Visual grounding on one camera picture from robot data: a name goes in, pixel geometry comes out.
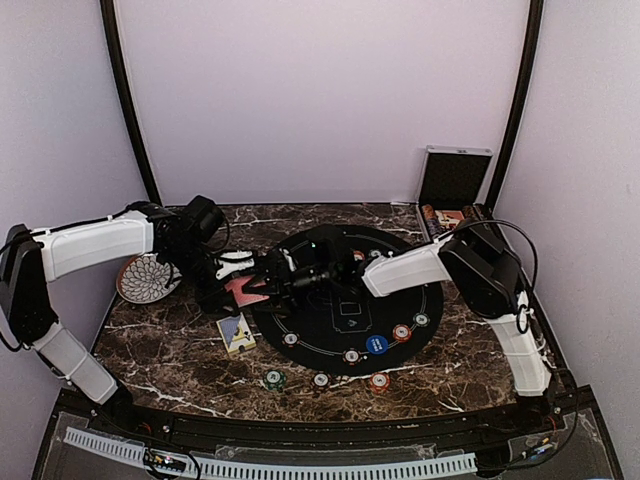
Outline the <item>100 chips mat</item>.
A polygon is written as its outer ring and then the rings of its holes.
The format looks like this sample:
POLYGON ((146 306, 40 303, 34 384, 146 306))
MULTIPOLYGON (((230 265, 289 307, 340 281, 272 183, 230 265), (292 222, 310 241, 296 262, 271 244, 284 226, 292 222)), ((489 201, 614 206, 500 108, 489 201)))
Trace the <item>100 chips mat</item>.
POLYGON ((282 337, 282 343, 288 348, 294 348, 299 343, 299 336, 294 332, 287 332, 282 337))

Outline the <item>100 chips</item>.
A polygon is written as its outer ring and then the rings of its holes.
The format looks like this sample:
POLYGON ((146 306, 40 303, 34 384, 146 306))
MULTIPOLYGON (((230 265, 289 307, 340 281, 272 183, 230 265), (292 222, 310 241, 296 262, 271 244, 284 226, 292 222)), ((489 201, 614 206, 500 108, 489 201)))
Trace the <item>100 chips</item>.
POLYGON ((343 361, 348 365, 356 365, 361 361, 361 355, 356 349, 347 349, 342 355, 343 361))

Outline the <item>green chips mat edge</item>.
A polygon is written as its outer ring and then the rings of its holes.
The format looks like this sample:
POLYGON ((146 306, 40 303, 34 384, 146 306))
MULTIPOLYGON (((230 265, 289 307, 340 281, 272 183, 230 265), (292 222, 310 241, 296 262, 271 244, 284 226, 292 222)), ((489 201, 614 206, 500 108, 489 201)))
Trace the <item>green chips mat edge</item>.
POLYGON ((425 313, 417 313, 413 317, 414 323, 418 326, 426 327, 430 323, 430 318, 425 313))

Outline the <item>black orange 100 chip stack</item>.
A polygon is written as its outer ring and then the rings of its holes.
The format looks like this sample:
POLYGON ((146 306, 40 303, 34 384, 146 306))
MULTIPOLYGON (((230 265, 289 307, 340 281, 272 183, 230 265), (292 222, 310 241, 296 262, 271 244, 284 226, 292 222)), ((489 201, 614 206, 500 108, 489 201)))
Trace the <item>black orange 100 chip stack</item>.
POLYGON ((316 373, 311 381, 312 387, 318 390, 327 389, 331 383, 331 376, 325 372, 316 373))

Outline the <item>green chip stack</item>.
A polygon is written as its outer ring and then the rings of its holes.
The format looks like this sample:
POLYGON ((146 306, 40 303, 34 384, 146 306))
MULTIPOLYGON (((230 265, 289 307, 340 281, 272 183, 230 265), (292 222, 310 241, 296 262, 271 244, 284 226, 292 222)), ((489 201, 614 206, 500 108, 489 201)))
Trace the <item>green chip stack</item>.
POLYGON ((286 385, 286 374, 281 370, 268 370, 263 377, 265 387, 270 391, 280 391, 286 385))

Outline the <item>red 5 chip stack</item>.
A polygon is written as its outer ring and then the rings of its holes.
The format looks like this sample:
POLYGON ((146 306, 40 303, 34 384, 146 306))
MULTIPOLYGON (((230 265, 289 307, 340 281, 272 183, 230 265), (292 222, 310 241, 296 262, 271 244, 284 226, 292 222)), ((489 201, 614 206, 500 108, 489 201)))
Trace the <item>red 5 chip stack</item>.
POLYGON ((391 384, 390 376, 384 372, 376 372, 369 378, 369 387, 375 394, 386 392, 391 384))

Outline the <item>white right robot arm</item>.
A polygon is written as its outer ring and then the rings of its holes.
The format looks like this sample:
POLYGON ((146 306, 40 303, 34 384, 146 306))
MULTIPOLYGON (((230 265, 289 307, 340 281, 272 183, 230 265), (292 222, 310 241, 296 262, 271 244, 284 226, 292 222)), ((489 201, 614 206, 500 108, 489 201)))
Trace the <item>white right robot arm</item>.
POLYGON ((376 375, 416 355, 435 335, 452 282, 495 333, 515 391, 521 434, 549 416, 551 373, 528 326, 517 256, 481 222, 464 221, 422 246, 365 226, 321 225, 262 257, 245 291, 265 302, 254 318, 285 356, 330 375, 376 375))

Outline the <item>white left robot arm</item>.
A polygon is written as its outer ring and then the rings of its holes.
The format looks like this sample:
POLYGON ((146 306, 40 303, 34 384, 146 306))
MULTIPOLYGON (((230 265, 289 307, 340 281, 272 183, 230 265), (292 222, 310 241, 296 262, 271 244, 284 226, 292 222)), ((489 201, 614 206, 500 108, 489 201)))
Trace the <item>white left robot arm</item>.
POLYGON ((115 259, 154 254, 194 283, 201 309, 233 308, 225 288, 232 274, 251 268, 249 251, 213 252, 208 241, 225 216, 210 199, 195 197, 179 211, 138 201, 104 218, 30 230, 13 226, 1 249, 1 309, 16 343, 33 349, 89 400, 120 436, 141 427, 140 412, 124 399, 127 389, 76 337, 53 310, 48 286, 63 276, 115 259))

